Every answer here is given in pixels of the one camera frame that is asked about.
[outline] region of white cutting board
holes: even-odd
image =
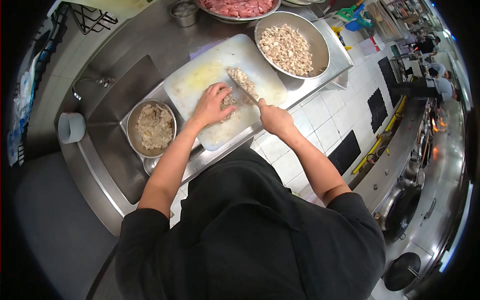
[[[287,100],[287,89],[276,72],[254,42],[239,34],[200,54],[165,80],[165,91],[185,120],[192,116],[203,91],[211,84],[225,82],[233,88],[234,96],[239,95],[226,67],[240,67],[267,104],[279,106]],[[257,106],[243,106],[229,120],[204,128],[198,140],[206,150],[215,151],[259,119]]]

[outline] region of bowl of minced filling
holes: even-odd
[[[172,109],[148,99],[135,105],[127,120],[127,138],[132,148],[146,158],[161,156],[177,133]]]
[[[255,43],[277,70],[298,79],[316,79],[325,72],[330,53],[324,37],[307,19],[292,12],[274,12],[255,26]]]

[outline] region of blue container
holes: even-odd
[[[356,18],[356,20],[350,22],[350,23],[347,23],[345,24],[345,28],[350,30],[350,31],[357,31],[359,30],[360,28],[364,28],[364,27],[371,27],[372,26],[372,23],[371,22],[367,22],[360,14],[361,10],[363,9],[363,3],[359,6],[359,9],[355,11],[355,13],[353,14],[353,17]],[[368,15],[367,12],[365,12],[365,18],[367,20],[370,20],[370,17]]]

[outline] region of yellow pipe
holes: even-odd
[[[355,169],[353,169],[352,174],[356,174],[359,171],[361,166],[363,166],[363,164],[367,161],[368,155],[372,154],[375,151],[375,149],[377,148],[378,144],[380,144],[381,141],[382,141],[382,138],[380,137],[377,140],[377,142],[373,145],[373,147],[370,149],[370,151],[367,153],[367,155],[361,160],[361,162],[358,164],[358,166]]]
[[[395,114],[393,115],[392,119],[390,120],[390,122],[388,123],[387,127],[385,128],[385,131],[390,131],[393,127],[393,124],[395,123],[395,120],[397,119],[396,117],[396,114],[398,112],[401,112],[402,109],[403,109],[403,106],[405,105],[405,101],[407,99],[407,96],[403,96],[402,97],[402,101],[400,102],[400,105],[398,106],[398,108],[396,109],[395,111]],[[372,154],[375,149],[377,148],[377,146],[380,144],[380,141],[382,140],[382,137],[380,136],[378,139],[377,139],[377,142],[373,145],[373,147],[370,149],[370,151],[367,153],[367,155],[361,160],[361,162],[355,167],[355,169],[353,169],[352,171],[352,174],[356,174],[360,168],[363,166],[363,164],[367,161],[367,157],[369,154]]]
[[[388,123],[387,127],[385,128],[385,131],[390,131],[393,127],[393,124],[395,123],[395,120],[397,119],[396,117],[396,113],[398,112],[401,112],[402,108],[403,108],[403,105],[405,103],[405,99],[407,98],[407,96],[403,96],[402,98],[402,102],[400,102],[400,105],[398,106],[395,114],[393,115],[393,118],[390,120],[390,122]]]

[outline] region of raw red meat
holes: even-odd
[[[272,8],[272,0],[200,0],[212,12],[227,17],[257,17]]]

